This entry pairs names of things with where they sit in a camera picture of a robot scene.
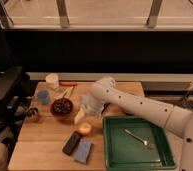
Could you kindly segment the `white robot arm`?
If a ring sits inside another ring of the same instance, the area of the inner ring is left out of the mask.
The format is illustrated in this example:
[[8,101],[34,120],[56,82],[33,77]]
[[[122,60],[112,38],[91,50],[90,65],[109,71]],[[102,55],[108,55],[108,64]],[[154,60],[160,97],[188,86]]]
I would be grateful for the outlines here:
[[102,77],[82,96],[81,109],[74,119],[80,122],[86,116],[99,115],[106,103],[115,104],[129,114],[135,114],[165,128],[183,139],[180,171],[193,171],[193,111],[150,98],[132,95],[115,88],[115,79]]

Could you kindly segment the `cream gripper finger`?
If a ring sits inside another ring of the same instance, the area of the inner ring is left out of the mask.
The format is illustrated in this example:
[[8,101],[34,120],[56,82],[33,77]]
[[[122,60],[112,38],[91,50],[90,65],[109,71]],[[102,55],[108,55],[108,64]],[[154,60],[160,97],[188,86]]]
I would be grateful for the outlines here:
[[74,124],[79,123],[79,121],[85,116],[85,111],[83,108],[80,108],[76,116],[74,117]]

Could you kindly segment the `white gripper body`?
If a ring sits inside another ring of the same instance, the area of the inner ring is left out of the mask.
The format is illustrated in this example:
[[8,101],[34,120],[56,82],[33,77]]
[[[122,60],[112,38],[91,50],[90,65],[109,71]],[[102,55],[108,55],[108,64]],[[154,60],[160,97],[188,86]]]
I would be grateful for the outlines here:
[[100,115],[104,109],[104,101],[100,101],[92,95],[81,96],[81,107],[88,116]]

